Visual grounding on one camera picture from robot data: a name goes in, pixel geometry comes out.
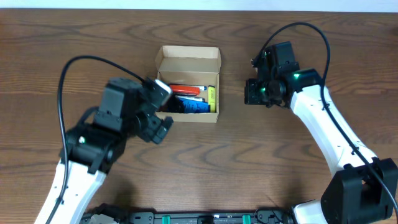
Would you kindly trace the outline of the yellow highlighter pen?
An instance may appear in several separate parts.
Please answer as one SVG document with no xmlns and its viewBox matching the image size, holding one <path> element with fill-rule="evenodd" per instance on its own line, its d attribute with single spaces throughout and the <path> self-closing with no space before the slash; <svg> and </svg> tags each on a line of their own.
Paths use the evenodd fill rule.
<svg viewBox="0 0 398 224">
<path fill-rule="evenodd" d="M 214 86 L 208 86 L 208 105 L 210 107 L 210 113 L 216 112 L 216 88 Z"/>
</svg>

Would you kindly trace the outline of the blue capped whiteboard marker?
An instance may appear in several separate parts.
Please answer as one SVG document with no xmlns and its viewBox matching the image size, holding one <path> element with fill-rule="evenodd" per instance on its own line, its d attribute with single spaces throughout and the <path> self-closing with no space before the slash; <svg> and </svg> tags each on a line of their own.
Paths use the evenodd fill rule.
<svg viewBox="0 0 398 224">
<path fill-rule="evenodd" d="M 176 88 L 178 86 L 195 87 L 195 88 L 199 88 L 201 91 L 207 90 L 207 86 L 204 86 L 204 85 L 170 85 L 171 88 Z"/>
</svg>

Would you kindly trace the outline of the black correction tape dispenser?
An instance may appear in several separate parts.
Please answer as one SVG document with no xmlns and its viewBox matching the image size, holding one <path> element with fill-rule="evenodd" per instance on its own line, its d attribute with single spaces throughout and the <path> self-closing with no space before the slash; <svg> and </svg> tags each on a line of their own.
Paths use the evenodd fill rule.
<svg viewBox="0 0 398 224">
<path fill-rule="evenodd" d="M 167 102 L 167 111 L 169 113 L 184 113 L 185 107 L 182 100 L 176 98 L 175 96 L 171 97 Z"/>
</svg>

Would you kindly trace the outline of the red stapler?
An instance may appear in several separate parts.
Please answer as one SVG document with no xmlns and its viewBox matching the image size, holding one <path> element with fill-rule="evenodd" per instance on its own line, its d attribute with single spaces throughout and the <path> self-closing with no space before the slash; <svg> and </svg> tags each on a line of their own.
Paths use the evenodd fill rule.
<svg viewBox="0 0 398 224">
<path fill-rule="evenodd" d="M 175 94 L 180 94 L 180 95 L 199 95 L 201 93 L 201 90 L 199 87 L 195 86 L 188 86 L 188 85 L 170 85 L 170 88 Z"/>
</svg>

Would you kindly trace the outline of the brown cardboard box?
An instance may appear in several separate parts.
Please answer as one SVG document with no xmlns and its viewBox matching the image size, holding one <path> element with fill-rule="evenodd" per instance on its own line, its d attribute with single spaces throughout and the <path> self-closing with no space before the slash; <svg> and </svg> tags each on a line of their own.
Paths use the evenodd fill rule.
<svg viewBox="0 0 398 224">
<path fill-rule="evenodd" d="M 215 111 L 212 113 L 169 113 L 165 107 L 156 112 L 175 122 L 216 123 L 219 115 L 221 54 L 217 47 L 164 45 L 155 58 L 157 78 L 168 85 L 213 86 Z"/>
</svg>

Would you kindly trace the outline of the blue magnetic whiteboard duster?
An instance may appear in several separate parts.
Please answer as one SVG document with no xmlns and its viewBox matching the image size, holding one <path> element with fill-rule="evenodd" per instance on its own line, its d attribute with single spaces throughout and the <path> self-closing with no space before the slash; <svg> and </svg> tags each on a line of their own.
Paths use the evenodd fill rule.
<svg viewBox="0 0 398 224">
<path fill-rule="evenodd" d="M 208 103 L 194 100 L 182 100 L 184 113 L 209 113 Z"/>
</svg>

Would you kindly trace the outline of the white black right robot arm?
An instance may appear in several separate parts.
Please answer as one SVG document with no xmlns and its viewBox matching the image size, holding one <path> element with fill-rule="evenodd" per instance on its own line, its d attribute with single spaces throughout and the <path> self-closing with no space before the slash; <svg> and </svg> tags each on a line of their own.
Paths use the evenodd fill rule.
<svg viewBox="0 0 398 224">
<path fill-rule="evenodd" d="M 293 206 L 294 223 L 373 223 L 391 217 L 397 166 L 379 159 L 355 135 L 334 105 L 322 78 L 302 70 L 290 42 L 266 47 L 253 59 L 257 78 L 246 81 L 247 105 L 293 111 L 310 131 L 332 180 L 320 200 Z"/>
</svg>

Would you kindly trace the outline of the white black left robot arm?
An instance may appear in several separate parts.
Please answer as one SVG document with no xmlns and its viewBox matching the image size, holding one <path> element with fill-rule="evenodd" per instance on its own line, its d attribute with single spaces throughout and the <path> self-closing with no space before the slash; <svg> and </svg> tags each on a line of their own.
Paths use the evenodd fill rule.
<svg viewBox="0 0 398 224">
<path fill-rule="evenodd" d="M 103 184 L 112 165 L 124 153 L 129 138 L 160 144 L 173 119 L 156 111 L 172 95 L 160 80 L 140 84 L 112 78 L 99 107 L 88 109 L 66 133 L 68 162 L 57 164 L 55 177 L 36 223 L 79 223 L 89 202 Z"/>
</svg>

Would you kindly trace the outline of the black capped whiteboard marker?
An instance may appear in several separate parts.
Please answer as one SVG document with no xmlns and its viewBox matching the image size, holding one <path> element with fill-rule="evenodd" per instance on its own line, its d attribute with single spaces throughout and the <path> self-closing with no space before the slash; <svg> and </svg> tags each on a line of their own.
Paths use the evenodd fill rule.
<svg viewBox="0 0 398 224">
<path fill-rule="evenodd" d="M 205 102 L 204 98 L 195 97 L 195 96 L 175 95 L 175 97 L 180 100 L 191 100 L 191 101 Z"/>
</svg>

